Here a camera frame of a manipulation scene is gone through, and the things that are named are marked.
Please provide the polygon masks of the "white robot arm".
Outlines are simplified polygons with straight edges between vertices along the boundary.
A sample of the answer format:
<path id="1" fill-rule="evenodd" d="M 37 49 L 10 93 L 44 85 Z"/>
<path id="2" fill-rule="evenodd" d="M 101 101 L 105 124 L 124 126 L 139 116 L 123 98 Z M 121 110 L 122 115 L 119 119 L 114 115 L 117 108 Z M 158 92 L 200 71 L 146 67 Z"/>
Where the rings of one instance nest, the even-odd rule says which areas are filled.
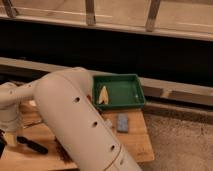
<path id="1" fill-rule="evenodd" d="M 92 105 L 93 80 L 81 67 L 51 72 L 33 82 L 0 85 L 0 129 L 17 133 L 19 104 L 34 100 L 50 128 L 80 171 L 142 171 Z"/>

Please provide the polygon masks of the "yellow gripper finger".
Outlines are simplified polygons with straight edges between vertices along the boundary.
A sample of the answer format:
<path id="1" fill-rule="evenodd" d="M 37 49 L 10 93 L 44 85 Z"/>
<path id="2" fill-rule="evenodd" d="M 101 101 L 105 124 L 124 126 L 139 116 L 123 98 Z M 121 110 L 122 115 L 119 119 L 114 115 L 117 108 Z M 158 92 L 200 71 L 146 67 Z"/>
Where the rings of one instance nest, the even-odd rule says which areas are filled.
<path id="1" fill-rule="evenodd" d="M 16 136 L 15 136 L 14 133 L 11 133 L 11 132 L 6 133 L 5 134 L 5 139 L 6 139 L 7 144 L 9 146 L 16 146 L 17 145 L 17 140 L 16 140 Z"/>

